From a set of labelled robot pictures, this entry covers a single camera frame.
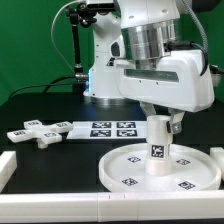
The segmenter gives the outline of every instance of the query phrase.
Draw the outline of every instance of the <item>black table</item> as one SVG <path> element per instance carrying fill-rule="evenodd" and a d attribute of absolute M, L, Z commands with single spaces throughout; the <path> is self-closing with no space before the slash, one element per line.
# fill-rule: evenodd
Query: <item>black table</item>
<path fill-rule="evenodd" d="M 167 110 L 157 107 L 157 112 Z M 61 121 L 144 121 L 138 103 L 100 106 L 83 101 L 71 93 L 21 94 L 0 107 L 0 152 L 15 150 L 18 168 L 2 194 L 87 193 L 107 191 L 98 178 L 98 163 L 108 151 L 138 140 L 66 140 L 37 148 L 35 140 L 13 144 L 6 133 L 23 129 L 23 122 L 40 120 L 43 124 Z M 216 101 L 208 110 L 186 113 L 183 131 L 174 143 L 209 153 L 209 148 L 224 145 L 224 104 Z M 158 221 L 179 223 L 179 221 Z M 223 220 L 185 220 L 181 223 L 223 223 Z"/>

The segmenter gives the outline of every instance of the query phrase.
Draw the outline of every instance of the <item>metal bracket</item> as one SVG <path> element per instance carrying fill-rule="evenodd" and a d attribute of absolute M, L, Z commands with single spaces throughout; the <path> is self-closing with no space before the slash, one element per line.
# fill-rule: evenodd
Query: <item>metal bracket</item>
<path fill-rule="evenodd" d="M 181 121 L 185 112 L 173 108 L 169 108 L 168 111 L 171 114 L 169 121 L 170 132 L 173 134 L 179 134 L 182 131 Z"/>
<path fill-rule="evenodd" d="M 156 115 L 156 110 L 153 104 L 140 101 L 140 107 L 146 117 L 149 117 L 151 115 Z"/>

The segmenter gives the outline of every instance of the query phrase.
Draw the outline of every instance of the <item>cross-shaped piece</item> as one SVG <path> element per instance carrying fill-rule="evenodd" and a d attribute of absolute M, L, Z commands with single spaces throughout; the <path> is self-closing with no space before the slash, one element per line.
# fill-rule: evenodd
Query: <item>cross-shaped piece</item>
<path fill-rule="evenodd" d="M 25 130 L 8 132 L 8 138 L 14 142 L 22 142 L 37 138 L 38 148 L 45 149 L 49 144 L 61 142 L 62 136 L 59 133 L 69 132 L 73 125 L 67 121 L 52 125 L 43 125 L 38 120 L 24 122 Z"/>

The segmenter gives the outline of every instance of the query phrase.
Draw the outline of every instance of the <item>white cylinder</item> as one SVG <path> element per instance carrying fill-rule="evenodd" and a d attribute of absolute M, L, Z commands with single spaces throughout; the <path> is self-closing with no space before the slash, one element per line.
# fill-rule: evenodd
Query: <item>white cylinder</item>
<path fill-rule="evenodd" d="M 170 144 L 173 135 L 167 131 L 168 116 L 147 118 L 148 155 L 146 172 L 154 176 L 165 176 L 171 172 Z"/>
<path fill-rule="evenodd" d="M 118 0 L 121 29 L 179 19 L 175 0 Z"/>

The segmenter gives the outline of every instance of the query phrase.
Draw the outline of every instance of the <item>circular platform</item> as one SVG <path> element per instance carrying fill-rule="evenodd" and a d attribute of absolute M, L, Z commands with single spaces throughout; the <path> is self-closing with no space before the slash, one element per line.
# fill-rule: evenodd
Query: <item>circular platform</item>
<path fill-rule="evenodd" d="M 147 144 L 134 144 L 107 153 L 99 163 L 102 184 L 112 192 L 217 190 L 221 171 L 205 153 L 170 145 L 171 173 L 146 173 Z"/>

